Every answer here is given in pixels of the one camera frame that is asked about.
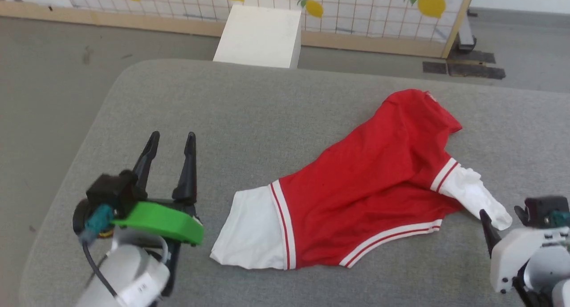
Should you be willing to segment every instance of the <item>red stripe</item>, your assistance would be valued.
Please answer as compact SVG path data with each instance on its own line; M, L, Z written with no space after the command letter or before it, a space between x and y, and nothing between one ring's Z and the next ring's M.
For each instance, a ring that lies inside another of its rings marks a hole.
M444 178L441 180L440 184L437 186L436 192L440 191L441 185L444 184L445 179L448 177L448 175L450 173L452 173L452 170L458 165L459 163L456 161L456 163L451 167L451 169L448 171L447 174L444 175Z
M369 244L368 246L366 246L366 247L364 247L362 250L360 250L360 251L358 252L358 254L354 255L354 257L353 257L352 259L350 259L350 260L346 263L345 266L346 266L346 267L350 266L350 263L352 263L352 262L354 261L354 259L358 258L358 256L360 256L365 250L367 250L368 248L370 248L371 246L374 246L375 244L377 244L377 243L379 243L379 242L382 242L383 240L386 240L386 239L388 239L388 238L392 238L392 237L395 237L395 236L399 236L399 235L401 235L401 234L409 234L409 233L411 233L411 232L418 232L418 231L428 231L428 230L433 229L433 228L439 229L440 226L431 226L431 227L429 227L429 228L416 229L416 230L408 230L408 231L398 232L397 234L391 234L390 236L386 236L386 237L384 237L384 238L380 238L379 240L376 240L376 242L373 242L372 244Z
M281 205L279 204L279 200L277 200L277 194L275 194L275 189L273 189L273 183L271 183L271 191L273 192L273 197L277 202L277 207L279 208L279 214L281 214L281 222L283 222L283 230L285 231L285 248L287 249L287 269L291 269L291 265L289 263L289 239L287 238L287 226L285 225L285 217L283 216L283 210L281 210Z

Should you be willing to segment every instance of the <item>baseboard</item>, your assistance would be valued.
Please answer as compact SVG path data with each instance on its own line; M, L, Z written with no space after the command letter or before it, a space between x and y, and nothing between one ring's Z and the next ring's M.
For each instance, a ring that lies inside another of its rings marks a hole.
M531 11L515 11L469 7L478 17L469 17L472 22L527 25L530 27L550 27L570 29L570 15Z

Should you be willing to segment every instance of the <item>striped trim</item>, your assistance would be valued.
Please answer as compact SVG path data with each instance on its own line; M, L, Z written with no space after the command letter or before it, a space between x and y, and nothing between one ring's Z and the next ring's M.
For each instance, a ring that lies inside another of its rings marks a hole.
M430 186L430 190L439 192L441 185L444 183L445 178L448 177L449 173L457 166L458 162L453 157L449 158L448 162L445 166L440 170L440 172L436 175L436 178L433 180L432 185Z
M429 234L434 231L440 230L442 219L434 220L433 222L423 222L421 224L412 224L399 226L390 230L383 231L375 236L372 236L358 245L350 254L348 254L342 261L340 261L341 266L350 268L368 254L370 250L390 242L391 240L397 240L400 238L405 238L409 236L415 236L416 234Z
M293 235L293 226L291 224L289 208L287 207L285 196L283 196L279 180L271 183L271 191L273 192L273 197L275 198L275 203L277 204L277 209L281 216L281 230L285 236L285 243L283 244L283 246L285 246L285 266L286 269L295 269L295 266L297 266L297 261L295 259L295 236Z

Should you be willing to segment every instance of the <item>gray floor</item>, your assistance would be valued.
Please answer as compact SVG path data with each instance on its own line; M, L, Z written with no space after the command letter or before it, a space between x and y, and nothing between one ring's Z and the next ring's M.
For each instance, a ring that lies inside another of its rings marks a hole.
M475 22L504 80L423 74L417 57L303 48L299 68L570 92L568 29ZM106 93L156 58L211 60L218 39L0 18L0 301L17 305L26 255ZM61 230L71 234L69 229Z

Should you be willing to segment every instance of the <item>gray table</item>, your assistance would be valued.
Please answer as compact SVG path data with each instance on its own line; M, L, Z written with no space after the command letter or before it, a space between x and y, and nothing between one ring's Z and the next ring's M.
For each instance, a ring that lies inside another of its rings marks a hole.
M99 174L131 168L153 130L161 132L150 196L177 183L189 130L197 135L197 210L204 245L184 246L173 296L161 306L522 306L495 294L478 220L448 216L440 232L384 244L352 269L247 271L208 258L237 190L300 169L372 116L390 93L430 90L464 125L448 152L482 174L514 217L526 196L570 195L570 100L529 92L425 80L155 60L118 78L87 134L23 273L25 306L69 306L91 271L71 217ZM101 258L108 242L92 251Z

